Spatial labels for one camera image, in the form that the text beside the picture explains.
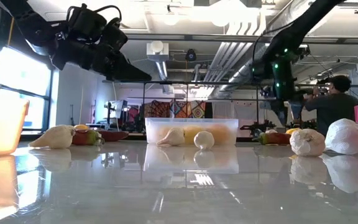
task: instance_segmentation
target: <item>patterned fabric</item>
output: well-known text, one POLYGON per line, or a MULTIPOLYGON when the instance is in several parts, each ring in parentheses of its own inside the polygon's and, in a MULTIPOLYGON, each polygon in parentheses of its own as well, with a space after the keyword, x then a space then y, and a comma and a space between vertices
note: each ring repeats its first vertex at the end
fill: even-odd
POLYGON ((205 117, 205 102, 203 101, 192 101, 186 104, 185 101, 172 100, 170 103, 170 108, 172 118, 205 117))
POLYGON ((145 118, 169 118, 170 117, 170 103, 159 102, 153 100, 151 103, 146 103, 144 106, 145 118))

